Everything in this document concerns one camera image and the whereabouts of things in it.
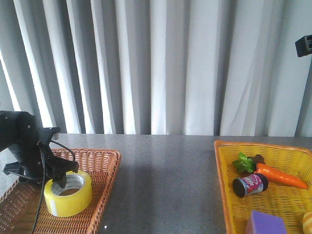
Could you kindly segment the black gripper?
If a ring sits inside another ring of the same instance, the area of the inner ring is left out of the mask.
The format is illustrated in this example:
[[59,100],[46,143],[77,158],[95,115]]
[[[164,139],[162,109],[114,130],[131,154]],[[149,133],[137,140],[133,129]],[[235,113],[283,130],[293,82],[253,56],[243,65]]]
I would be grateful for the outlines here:
[[72,160],[57,157],[52,152],[49,144],[52,142],[53,135],[59,132],[59,127],[26,126],[3,134],[2,149],[9,149],[17,160],[6,164],[3,172],[6,175],[19,176],[21,183],[41,183],[51,179],[53,183],[65,188],[66,173],[77,173],[79,164],[75,161],[73,151],[67,147],[65,149],[72,154]]
[[312,35],[303,36],[295,42],[298,57],[307,56],[312,53]]

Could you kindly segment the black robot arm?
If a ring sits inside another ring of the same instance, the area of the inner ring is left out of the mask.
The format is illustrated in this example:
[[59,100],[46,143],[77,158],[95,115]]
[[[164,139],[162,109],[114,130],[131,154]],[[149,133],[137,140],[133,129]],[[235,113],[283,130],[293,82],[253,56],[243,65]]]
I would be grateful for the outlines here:
[[8,149],[16,162],[4,166],[6,175],[14,174],[20,182],[42,183],[52,180],[65,188],[67,172],[79,169],[75,156],[72,160],[57,157],[49,144],[59,127],[41,128],[35,116],[22,111],[0,112],[0,150]]

